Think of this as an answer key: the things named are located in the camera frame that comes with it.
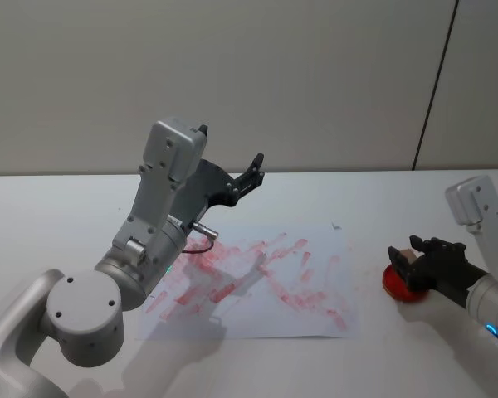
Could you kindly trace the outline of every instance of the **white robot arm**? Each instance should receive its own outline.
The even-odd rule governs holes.
[[[456,222],[474,235],[490,273],[469,289],[469,315],[498,337],[498,194],[488,176],[475,177],[447,189]]]
[[[183,252],[192,230],[213,245],[217,233],[199,223],[210,206],[235,206],[260,186],[259,153],[240,177],[201,159],[208,128],[178,119],[152,127],[139,167],[133,208],[91,271],[40,275],[0,314],[0,397],[66,397],[29,365],[46,337],[77,366],[99,366],[124,341],[122,311],[139,307]]]
[[[409,264],[389,247],[391,264],[409,290],[437,290],[498,338],[498,194],[492,180],[482,176],[449,187],[446,198],[456,222],[476,238],[490,273],[468,262],[461,243],[414,235],[411,245],[423,255]]]

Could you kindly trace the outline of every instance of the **white wall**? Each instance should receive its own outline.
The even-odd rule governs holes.
[[[0,1],[0,173],[134,172],[149,126],[240,170],[410,168],[453,1]]]
[[[459,3],[417,165],[498,167],[498,0]]]

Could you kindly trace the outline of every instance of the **gray robot arm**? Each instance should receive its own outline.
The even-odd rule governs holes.
[[[122,311],[139,307],[183,252],[192,230],[213,241],[199,223],[210,206],[235,206],[262,183],[260,153],[240,177],[201,159],[208,128],[178,119],[156,123],[139,167],[134,205],[104,258],[90,271],[51,270],[0,314],[0,397],[66,397],[29,365],[46,337],[78,366],[99,366],[124,341]]]

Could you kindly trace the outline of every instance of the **red marker scribble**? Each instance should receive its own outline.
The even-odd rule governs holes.
[[[300,281],[301,282],[310,282],[310,279],[312,279],[312,275],[314,274],[314,270],[312,269],[307,269],[305,272],[302,273],[300,276]]]
[[[162,303],[162,301],[164,299],[166,299],[167,296],[168,296],[168,292],[166,290],[163,290],[162,292],[160,292],[159,295],[155,298],[155,300],[148,307],[148,309],[146,309],[146,313],[150,313],[151,311],[156,309],[159,306],[159,304]]]
[[[293,303],[298,309],[316,309],[315,307],[321,304],[326,297],[326,294],[323,292],[303,292],[293,295]]]
[[[338,314],[337,311],[334,311],[333,309],[327,309],[326,313],[329,317],[331,317],[334,320],[335,325],[338,328],[340,328],[341,330],[347,330],[347,325],[345,321],[343,320],[341,315]]]
[[[232,283],[228,284],[227,286],[224,286],[223,288],[221,288],[219,291],[213,290],[208,297],[210,298],[210,301],[212,301],[213,303],[219,303],[224,298],[226,298],[229,294],[231,294],[236,287],[237,287],[237,284],[232,282]]]
[[[194,304],[192,307],[188,309],[185,315],[196,315],[201,312],[201,306],[199,304]]]
[[[300,289],[299,284],[293,285],[286,289],[279,280],[278,271],[280,268],[273,269],[273,263],[286,258],[289,255],[303,253],[300,262],[301,272],[300,282],[302,286],[310,287],[309,282],[312,280],[317,269],[302,268],[308,264],[311,253],[301,251],[307,244],[308,240],[299,239],[291,247],[279,247],[272,250],[261,264],[256,261],[264,255],[266,249],[276,247],[286,238],[286,233],[279,234],[274,240],[265,242],[258,241],[249,246],[249,249],[242,251],[237,246],[225,246],[216,241],[214,248],[207,253],[200,255],[181,255],[174,263],[173,269],[165,279],[170,289],[176,289],[182,283],[190,280],[191,283],[187,290],[174,300],[171,307],[165,309],[160,318],[169,320],[170,318],[185,317],[203,317],[208,318],[213,313],[216,305],[221,303],[231,294],[241,296],[232,305],[230,305],[222,314],[222,317],[236,307],[237,304],[251,293],[244,296],[246,288],[252,286],[258,279],[265,277],[273,294],[285,305],[295,311],[307,311],[320,316],[330,318],[335,325],[345,330],[347,325],[340,315],[349,310],[346,300],[335,292],[335,288],[326,284],[330,278],[330,273],[336,265],[339,264],[340,258],[337,255],[330,257],[325,272],[325,285],[322,290]],[[191,250],[196,250],[208,245],[206,238],[201,240],[190,240],[188,245]],[[253,268],[245,275],[235,278],[230,275],[231,272],[239,272],[238,267],[247,267],[247,264],[253,264]],[[146,313],[157,307],[168,294],[160,294],[153,302]]]
[[[170,319],[177,309],[177,304],[172,304],[170,307],[166,308],[159,316],[159,318],[163,319],[164,321],[167,321]]]
[[[249,249],[247,251],[253,251],[253,250],[262,251],[263,249],[276,245],[280,241],[284,240],[287,235],[288,234],[286,234],[285,232],[282,232],[274,240],[270,240],[269,242],[265,242],[264,240],[262,240],[260,242],[253,244],[252,246],[249,246]]]
[[[199,291],[199,288],[201,286],[193,286],[192,288],[188,289],[182,296],[179,296],[175,299],[175,301],[181,305],[187,305],[190,303],[190,300],[193,298],[193,296],[196,295],[196,293]]]
[[[305,251],[305,253],[302,255],[302,261],[300,262],[300,266],[304,267],[306,264],[308,264],[308,260],[310,259],[310,256],[312,254],[309,251]]]

